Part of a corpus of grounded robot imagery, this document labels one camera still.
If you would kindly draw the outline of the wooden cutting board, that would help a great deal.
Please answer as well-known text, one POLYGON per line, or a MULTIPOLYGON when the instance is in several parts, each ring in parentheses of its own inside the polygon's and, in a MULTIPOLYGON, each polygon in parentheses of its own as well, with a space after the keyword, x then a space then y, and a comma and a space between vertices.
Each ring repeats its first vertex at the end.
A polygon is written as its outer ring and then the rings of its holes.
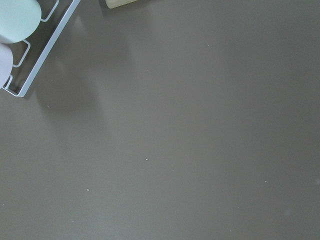
POLYGON ((114 9, 136 1, 137 0, 105 0, 105 3, 109 9, 114 9))

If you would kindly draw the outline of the pale pink plate in rack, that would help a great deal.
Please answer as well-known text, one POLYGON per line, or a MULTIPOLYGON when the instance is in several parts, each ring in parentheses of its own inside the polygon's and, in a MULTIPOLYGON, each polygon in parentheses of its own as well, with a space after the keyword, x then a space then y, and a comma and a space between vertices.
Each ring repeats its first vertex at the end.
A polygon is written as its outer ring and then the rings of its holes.
POLYGON ((12 50, 4 43, 0 44, 0 87, 7 82, 13 68, 12 50))

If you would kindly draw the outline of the pale green plate in rack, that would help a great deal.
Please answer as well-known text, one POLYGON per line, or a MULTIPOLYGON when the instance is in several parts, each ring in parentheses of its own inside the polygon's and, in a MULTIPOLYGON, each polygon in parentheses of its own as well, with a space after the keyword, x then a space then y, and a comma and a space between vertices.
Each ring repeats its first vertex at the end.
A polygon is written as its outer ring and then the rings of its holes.
POLYGON ((2 0, 0 2, 0 42, 13 44, 28 38, 42 17, 36 0, 2 0))

